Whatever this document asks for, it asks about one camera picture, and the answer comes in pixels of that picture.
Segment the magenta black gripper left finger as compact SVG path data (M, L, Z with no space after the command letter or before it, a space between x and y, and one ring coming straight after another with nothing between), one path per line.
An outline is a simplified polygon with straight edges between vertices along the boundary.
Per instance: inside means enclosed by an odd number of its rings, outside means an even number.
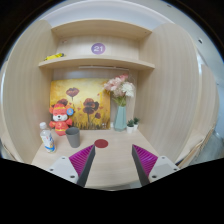
M71 164L78 174L77 184L84 187L95 157L95 145L90 145L69 157Z

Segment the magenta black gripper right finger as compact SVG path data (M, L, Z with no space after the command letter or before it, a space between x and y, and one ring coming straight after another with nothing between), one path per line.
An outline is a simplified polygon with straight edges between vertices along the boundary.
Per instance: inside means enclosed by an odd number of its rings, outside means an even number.
M150 183L149 174L158 160L158 157L137 145L132 145L132 157L141 185L148 185Z

